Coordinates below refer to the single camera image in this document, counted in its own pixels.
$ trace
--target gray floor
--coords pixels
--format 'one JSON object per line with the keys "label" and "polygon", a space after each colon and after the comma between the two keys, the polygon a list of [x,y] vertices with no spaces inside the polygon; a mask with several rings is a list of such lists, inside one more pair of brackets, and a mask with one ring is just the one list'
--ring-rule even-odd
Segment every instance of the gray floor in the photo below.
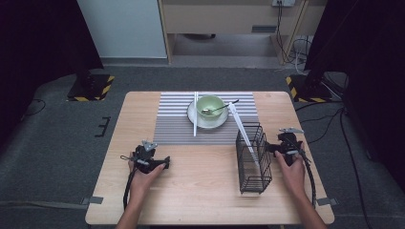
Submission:
{"label": "gray floor", "polygon": [[[116,77],[104,101],[67,102],[75,81],[61,77],[35,95],[46,102],[40,113],[16,127],[10,143],[0,149],[0,201],[49,201],[79,205],[93,194],[96,179],[117,123],[120,106],[130,91],[285,91],[285,77],[295,65],[280,66],[268,37],[217,35],[213,40],[180,36],[171,65],[131,63],[106,65]],[[342,81],[341,73],[332,77]],[[294,103],[295,108],[306,104]],[[28,113],[43,104],[33,102]],[[340,103],[315,105],[297,112],[300,121],[333,115]],[[110,116],[105,137],[102,117]],[[302,124],[307,141],[327,130],[329,118]],[[373,228],[405,228],[405,196],[386,168],[368,160],[350,119],[342,116]],[[337,116],[327,134],[309,145],[330,198],[335,222],[330,228],[366,228],[347,145]],[[86,228],[86,211],[34,206],[0,207],[0,228]]]}

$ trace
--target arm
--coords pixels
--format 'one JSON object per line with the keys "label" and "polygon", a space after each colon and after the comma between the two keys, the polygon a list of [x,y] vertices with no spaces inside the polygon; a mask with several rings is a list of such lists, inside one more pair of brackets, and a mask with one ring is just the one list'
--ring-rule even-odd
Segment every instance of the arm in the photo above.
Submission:
{"label": "arm", "polygon": [[[134,162],[129,162],[130,170],[134,169]],[[117,224],[117,229],[123,228],[136,228],[138,224],[138,219],[140,211],[142,209],[143,200],[146,198],[149,188],[151,187],[153,181],[161,174],[164,169],[165,164],[161,164],[156,167],[151,173],[144,174],[141,171],[136,171],[134,179],[132,180],[130,187],[130,197],[128,205],[125,208],[119,222]]]}
{"label": "arm", "polygon": [[283,173],[283,180],[292,196],[298,216],[305,228],[327,228],[324,221],[313,209],[304,189],[304,160],[297,156],[291,166],[287,166],[284,157],[275,153]]}

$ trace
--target power outlet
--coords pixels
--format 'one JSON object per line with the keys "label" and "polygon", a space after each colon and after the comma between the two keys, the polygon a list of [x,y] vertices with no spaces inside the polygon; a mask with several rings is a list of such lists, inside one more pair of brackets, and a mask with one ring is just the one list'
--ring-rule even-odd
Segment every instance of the power outlet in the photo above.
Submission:
{"label": "power outlet", "polygon": [[273,0],[273,7],[279,7],[280,3],[282,7],[293,7],[295,0]]}

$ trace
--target striped placemat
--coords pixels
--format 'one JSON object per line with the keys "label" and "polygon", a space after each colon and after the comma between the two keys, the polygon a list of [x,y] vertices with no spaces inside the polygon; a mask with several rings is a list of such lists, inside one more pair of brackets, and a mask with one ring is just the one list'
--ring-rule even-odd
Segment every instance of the striped placemat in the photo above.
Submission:
{"label": "striped placemat", "polygon": [[[199,92],[199,97],[214,94],[225,103],[235,104],[243,122],[258,122],[253,93]],[[197,129],[187,116],[187,108],[194,101],[193,93],[161,93],[154,142],[159,145],[230,145],[235,144],[238,126],[229,111],[226,122],[215,129]]]}

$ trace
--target hand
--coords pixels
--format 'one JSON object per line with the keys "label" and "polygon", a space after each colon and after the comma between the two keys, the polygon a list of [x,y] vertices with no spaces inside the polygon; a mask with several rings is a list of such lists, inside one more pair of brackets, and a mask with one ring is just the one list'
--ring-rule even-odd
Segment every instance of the hand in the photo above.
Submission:
{"label": "hand", "polygon": [[305,167],[303,158],[300,155],[294,156],[293,163],[291,166],[288,166],[282,154],[276,151],[275,155],[278,163],[280,164],[281,172],[283,173],[283,180],[288,191],[295,197],[305,195]]}
{"label": "hand", "polygon": [[[130,172],[134,170],[134,161],[129,160],[128,166]],[[132,180],[131,187],[130,187],[130,194],[131,197],[136,196],[145,196],[149,191],[153,181],[161,174],[164,169],[165,164],[161,164],[156,167],[152,172],[149,174],[144,174],[140,170],[135,171],[134,179]]]}
{"label": "hand", "polygon": [[[129,170],[134,170],[134,161],[128,161]],[[117,224],[117,229],[121,228],[136,228],[139,220],[140,211],[143,201],[148,195],[148,191],[153,181],[161,174],[165,164],[156,167],[149,174],[144,174],[140,170],[136,170],[130,187],[130,198],[124,213],[122,214]]]}

